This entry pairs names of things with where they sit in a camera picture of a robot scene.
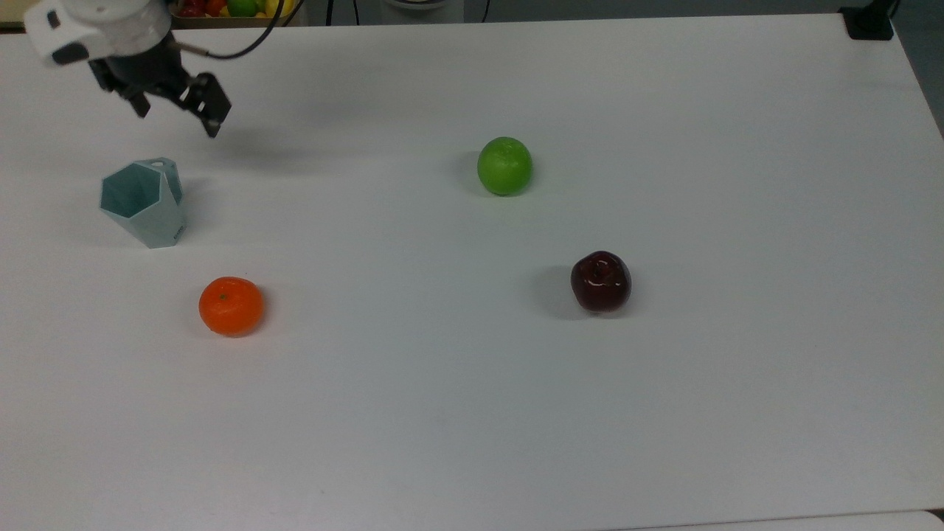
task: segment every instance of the tangerine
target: tangerine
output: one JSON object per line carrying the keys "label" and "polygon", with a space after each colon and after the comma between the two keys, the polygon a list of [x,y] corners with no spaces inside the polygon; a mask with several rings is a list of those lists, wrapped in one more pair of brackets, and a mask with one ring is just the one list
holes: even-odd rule
{"label": "tangerine", "polygon": [[200,295],[200,318],[207,328],[231,337],[252,332],[262,319],[262,291],[239,277],[221,277]]}

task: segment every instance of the table surface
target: table surface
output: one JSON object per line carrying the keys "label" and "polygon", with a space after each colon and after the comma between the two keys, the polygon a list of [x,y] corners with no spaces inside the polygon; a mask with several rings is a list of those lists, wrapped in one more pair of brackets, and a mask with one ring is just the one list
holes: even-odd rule
{"label": "table surface", "polygon": [[[692,526],[659,527],[660,531],[692,531]],[[699,525],[697,531],[942,531],[944,522],[928,512],[883,513],[826,518]]]}
{"label": "table surface", "polygon": [[[217,51],[257,30],[188,31]],[[219,137],[0,39],[10,528],[615,529],[944,505],[944,143],[837,15],[299,28]],[[477,151],[535,159],[489,197]],[[97,211],[177,161],[190,227]],[[569,268],[608,249],[628,310]],[[269,304],[203,327],[212,279]]]}

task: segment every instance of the black cord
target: black cord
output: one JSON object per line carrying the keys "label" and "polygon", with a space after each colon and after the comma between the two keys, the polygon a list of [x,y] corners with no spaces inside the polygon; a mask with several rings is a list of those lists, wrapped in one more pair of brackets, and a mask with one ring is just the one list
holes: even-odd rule
{"label": "black cord", "polygon": [[238,59],[244,56],[245,54],[255,50],[260,44],[262,44],[262,41],[265,41],[265,38],[269,36],[269,33],[272,33],[272,28],[274,28],[276,24],[278,24],[278,17],[281,16],[282,6],[284,5],[285,5],[285,0],[278,0],[278,7],[276,7],[276,14],[275,16],[272,17],[272,22],[269,23],[269,26],[265,27],[265,31],[263,31],[263,33],[259,36],[259,38],[256,39],[254,43],[247,46],[244,50],[236,52],[235,54],[229,54],[229,55],[223,55],[223,56],[216,55],[212,52],[207,52],[207,57],[216,59],[216,60]]}
{"label": "black cord", "polygon": [[305,3],[305,0],[298,0],[298,3],[295,4],[295,8],[292,9],[292,12],[289,13],[289,16],[285,18],[285,22],[282,23],[282,27],[286,27],[292,19],[295,18],[295,14],[298,13],[298,10],[301,9],[301,5]]}

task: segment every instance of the hexagonal cup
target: hexagonal cup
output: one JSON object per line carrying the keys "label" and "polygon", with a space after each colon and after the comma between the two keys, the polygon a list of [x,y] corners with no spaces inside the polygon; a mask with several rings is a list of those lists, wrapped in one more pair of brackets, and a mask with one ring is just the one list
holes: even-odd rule
{"label": "hexagonal cup", "polygon": [[149,248],[177,243],[187,222],[183,190],[170,159],[135,161],[102,179],[98,207]]}

